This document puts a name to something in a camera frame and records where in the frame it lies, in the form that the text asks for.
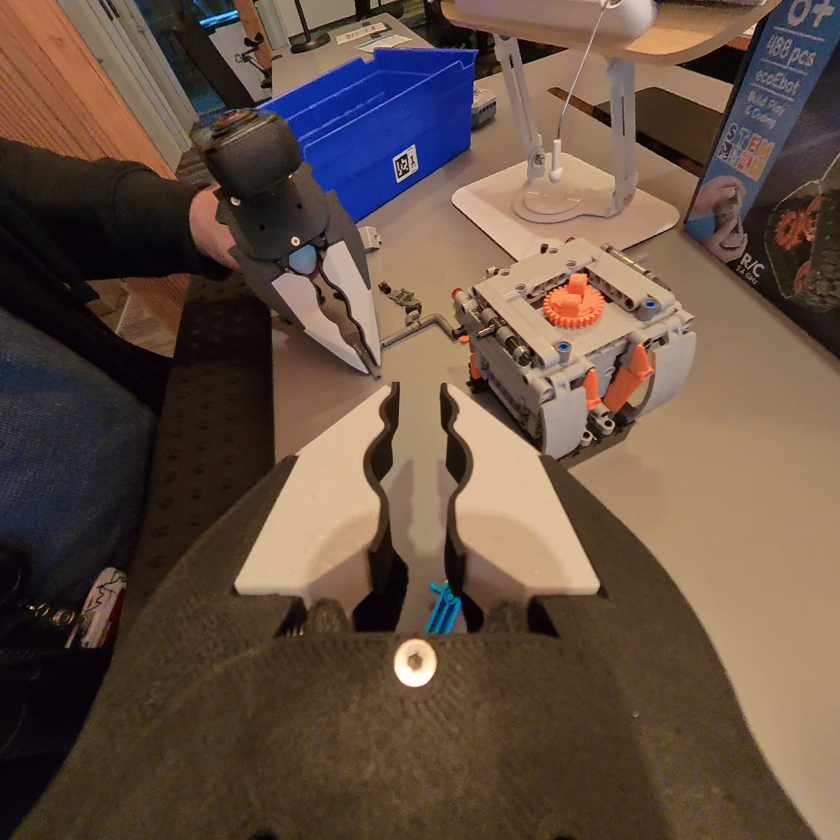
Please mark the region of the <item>black round-base stand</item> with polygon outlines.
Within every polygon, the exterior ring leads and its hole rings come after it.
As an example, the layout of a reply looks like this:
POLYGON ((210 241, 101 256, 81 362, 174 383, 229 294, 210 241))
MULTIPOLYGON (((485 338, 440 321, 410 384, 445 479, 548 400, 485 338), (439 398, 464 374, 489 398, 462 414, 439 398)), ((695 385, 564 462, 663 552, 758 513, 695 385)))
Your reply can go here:
POLYGON ((314 34, 310 30, 306 15, 303 11, 301 1, 295 0, 293 2, 297 9, 297 15, 301 24, 301 38, 298 41, 290 41, 290 52, 293 55, 299 55, 315 49, 319 49, 329 44, 331 36, 327 31, 317 31, 314 34))

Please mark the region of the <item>white device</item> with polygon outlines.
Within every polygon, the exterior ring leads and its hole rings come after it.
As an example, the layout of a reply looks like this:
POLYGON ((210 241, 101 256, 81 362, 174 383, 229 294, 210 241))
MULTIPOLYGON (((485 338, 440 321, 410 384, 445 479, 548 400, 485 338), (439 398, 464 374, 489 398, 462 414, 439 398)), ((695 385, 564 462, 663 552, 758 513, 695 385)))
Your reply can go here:
POLYGON ((563 28, 589 35, 630 39, 642 35, 656 19, 653 1, 457 1, 457 8, 473 17, 563 28))

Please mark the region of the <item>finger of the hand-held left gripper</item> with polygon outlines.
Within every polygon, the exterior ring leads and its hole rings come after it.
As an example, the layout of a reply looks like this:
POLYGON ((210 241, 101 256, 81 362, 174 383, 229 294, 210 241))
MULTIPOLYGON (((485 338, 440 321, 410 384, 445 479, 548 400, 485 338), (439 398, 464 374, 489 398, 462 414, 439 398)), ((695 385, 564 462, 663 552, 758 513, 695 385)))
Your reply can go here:
POLYGON ((349 318, 355 324, 365 352, 374 368, 382 365, 382 345, 372 291, 365 284, 345 241, 327 247, 322 261, 322 276, 342 296, 349 318))
POLYGON ((339 326, 321 310, 317 288, 307 276, 287 271, 270 285, 310 338, 355 370, 370 373, 359 351, 346 342, 339 326))

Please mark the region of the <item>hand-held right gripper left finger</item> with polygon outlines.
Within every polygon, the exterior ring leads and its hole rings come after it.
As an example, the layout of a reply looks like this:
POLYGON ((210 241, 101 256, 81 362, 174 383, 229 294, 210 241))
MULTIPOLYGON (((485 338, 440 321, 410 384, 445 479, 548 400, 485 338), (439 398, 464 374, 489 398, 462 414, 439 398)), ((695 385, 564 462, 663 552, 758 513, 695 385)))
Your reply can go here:
POLYGON ((310 607, 336 601, 354 621, 396 621, 407 567, 392 543, 382 479, 393 466, 400 384, 383 386, 294 456, 234 588, 310 607))

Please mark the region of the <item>person's left hand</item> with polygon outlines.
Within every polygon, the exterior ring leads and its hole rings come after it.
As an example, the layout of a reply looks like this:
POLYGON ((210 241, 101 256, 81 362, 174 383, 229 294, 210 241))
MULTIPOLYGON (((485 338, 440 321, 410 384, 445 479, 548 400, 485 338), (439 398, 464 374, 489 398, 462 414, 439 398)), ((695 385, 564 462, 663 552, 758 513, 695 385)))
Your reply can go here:
POLYGON ((208 186, 197 192, 189 210, 189 225, 197 250, 221 266, 238 270, 238 262, 231 249, 236 246, 227 225, 217 219, 218 200, 215 190, 208 186))

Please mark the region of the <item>person's left forearm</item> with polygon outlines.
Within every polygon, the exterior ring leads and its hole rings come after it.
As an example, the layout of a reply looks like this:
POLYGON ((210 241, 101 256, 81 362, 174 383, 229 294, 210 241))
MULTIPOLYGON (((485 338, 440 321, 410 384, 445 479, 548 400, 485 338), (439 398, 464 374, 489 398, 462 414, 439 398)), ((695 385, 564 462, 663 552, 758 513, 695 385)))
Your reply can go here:
POLYGON ((2 228, 58 275, 71 282, 229 275, 194 239, 199 185, 137 162, 84 161, 6 139, 1 146, 2 228))

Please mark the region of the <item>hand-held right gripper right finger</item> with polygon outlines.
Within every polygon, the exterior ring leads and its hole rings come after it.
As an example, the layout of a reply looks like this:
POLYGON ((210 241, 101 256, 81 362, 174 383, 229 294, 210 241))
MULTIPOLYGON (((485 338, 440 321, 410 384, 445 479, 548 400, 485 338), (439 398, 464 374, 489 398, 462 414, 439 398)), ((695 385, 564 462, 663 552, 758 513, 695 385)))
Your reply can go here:
POLYGON ((595 595, 601 582, 555 489, 557 467, 458 387, 439 390, 447 501, 444 569, 465 626, 504 603, 595 595))

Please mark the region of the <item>white stand with flat base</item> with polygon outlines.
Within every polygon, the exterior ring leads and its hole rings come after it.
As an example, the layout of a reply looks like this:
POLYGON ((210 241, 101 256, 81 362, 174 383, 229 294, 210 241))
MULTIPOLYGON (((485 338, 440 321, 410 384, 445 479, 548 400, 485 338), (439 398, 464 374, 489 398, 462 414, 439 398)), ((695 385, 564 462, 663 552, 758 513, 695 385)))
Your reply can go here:
POLYGON ((552 151, 546 151, 532 110, 518 42, 503 35, 495 39, 526 160, 459 188, 452 196, 453 205, 514 259, 535 254, 542 242, 569 237, 626 249, 675 226, 679 220, 676 208, 637 188, 635 64, 623 59, 607 61, 614 168, 614 174, 609 175, 563 152, 561 140, 554 140, 552 151), (513 198, 534 182, 581 191, 581 214, 556 224, 520 219, 513 211, 513 198))

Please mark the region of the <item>dark printed toy kit box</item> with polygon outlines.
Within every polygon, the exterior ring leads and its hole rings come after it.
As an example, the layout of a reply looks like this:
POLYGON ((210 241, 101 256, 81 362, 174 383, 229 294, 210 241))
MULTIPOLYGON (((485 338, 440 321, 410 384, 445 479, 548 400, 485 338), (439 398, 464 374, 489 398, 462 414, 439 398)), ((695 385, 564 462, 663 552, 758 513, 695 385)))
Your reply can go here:
POLYGON ((839 2, 756 29, 685 231, 839 355, 839 2))

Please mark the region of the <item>light wooden board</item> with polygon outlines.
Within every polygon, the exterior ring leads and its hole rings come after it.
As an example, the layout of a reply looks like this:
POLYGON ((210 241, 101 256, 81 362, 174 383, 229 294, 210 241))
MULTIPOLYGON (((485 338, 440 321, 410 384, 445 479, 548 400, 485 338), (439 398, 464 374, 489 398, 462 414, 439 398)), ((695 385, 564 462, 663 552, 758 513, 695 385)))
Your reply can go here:
POLYGON ((593 35, 596 54, 634 62, 677 65, 702 57, 726 45, 774 10, 778 1, 760 2, 656 2, 651 27, 635 38, 598 35, 595 24, 589 35, 563 28, 473 17, 456 2, 442 2, 447 20, 458 27, 503 35, 567 49, 583 49, 593 35))

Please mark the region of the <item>dark perforated pad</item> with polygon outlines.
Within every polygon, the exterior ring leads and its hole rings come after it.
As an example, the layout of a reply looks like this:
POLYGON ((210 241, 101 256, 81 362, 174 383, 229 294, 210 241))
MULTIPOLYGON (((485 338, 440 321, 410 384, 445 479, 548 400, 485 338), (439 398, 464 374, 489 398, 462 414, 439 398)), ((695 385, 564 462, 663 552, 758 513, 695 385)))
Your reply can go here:
POLYGON ((238 276, 194 276, 157 427, 121 628, 275 463, 268 307, 238 276))

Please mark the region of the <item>grey orange toy block model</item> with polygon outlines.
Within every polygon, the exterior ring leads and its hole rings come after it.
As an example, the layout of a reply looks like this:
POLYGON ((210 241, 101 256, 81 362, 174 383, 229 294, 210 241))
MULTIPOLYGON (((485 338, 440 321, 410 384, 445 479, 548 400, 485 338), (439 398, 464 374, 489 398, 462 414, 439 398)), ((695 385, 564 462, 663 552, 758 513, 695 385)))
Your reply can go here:
POLYGON ((546 455, 570 460, 620 438, 682 388, 693 316, 611 245, 550 240, 453 291, 469 386, 495 395, 546 455))

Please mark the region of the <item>grey bent toy tube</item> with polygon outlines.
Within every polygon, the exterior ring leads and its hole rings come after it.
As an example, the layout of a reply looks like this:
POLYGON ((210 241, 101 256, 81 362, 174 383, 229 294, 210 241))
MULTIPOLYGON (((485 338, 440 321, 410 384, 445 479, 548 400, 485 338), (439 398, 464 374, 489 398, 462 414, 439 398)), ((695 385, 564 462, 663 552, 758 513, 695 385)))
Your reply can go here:
POLYGON ((466 347, 461 341, 464 335, 463 328, 439 313, 415 317, 380 338, 381 361, 371 374, 371 381, 384 384, 405 375, 413 381, 437 374, 457 350, 466 347))

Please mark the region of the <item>white paper sheet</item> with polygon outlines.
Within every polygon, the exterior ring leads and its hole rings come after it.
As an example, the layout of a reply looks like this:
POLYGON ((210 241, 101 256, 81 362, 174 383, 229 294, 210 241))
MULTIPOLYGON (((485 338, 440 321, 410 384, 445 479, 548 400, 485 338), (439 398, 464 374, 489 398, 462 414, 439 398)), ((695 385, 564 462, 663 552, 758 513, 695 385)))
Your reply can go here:
POLYGON ((334 41, 338 46, 352 45, 361 49, 374 40, 386 37, 386 34, 392 31, 393 27, 390 24, 378 20, 338 34, 334 36, 334 41))

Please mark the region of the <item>empty blue labelled bin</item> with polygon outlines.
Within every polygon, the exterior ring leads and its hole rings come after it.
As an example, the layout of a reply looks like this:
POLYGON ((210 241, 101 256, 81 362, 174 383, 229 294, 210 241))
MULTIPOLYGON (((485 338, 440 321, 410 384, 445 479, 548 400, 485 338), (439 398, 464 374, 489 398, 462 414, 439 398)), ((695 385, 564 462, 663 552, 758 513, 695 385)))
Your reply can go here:
POLYGON ((471 142, 476 52, 376 49, 261 105, 290 125, 303 160, 355 222, 471 142))

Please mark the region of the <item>blue plastic toy wrench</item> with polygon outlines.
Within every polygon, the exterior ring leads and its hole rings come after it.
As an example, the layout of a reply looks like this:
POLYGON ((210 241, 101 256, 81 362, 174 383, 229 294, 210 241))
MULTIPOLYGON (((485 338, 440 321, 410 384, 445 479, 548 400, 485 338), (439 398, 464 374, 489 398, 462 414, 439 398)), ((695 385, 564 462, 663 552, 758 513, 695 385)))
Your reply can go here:
POLYGON ((451 634, 462 611, 462 601, 446 581, 442 584, 430 582, 428 590, 436 596, 427 624, 426 635, 451 634))

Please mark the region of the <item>clear plastic holder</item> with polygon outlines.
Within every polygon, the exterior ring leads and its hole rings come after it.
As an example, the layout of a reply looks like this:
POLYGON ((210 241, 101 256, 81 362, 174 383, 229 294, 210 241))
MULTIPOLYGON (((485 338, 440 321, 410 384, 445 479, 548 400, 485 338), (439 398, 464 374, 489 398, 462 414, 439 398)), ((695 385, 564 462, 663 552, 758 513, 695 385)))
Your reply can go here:
POLYGON ((526 184, 513 198, 515 214, 535 224, 556 224, 577 217, 583 193, 567 191, 560 185, 526 184))

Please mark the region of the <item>printed white red card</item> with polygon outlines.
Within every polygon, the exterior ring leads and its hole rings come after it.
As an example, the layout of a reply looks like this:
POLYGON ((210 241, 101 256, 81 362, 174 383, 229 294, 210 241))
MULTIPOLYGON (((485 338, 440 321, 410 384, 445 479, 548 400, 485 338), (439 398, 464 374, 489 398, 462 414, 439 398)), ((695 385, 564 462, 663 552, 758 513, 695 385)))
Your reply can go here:
POLYGON ((108 648, 117 633, 128 576, 108 567, 94 581, 68 636, 66 649, 108 648))

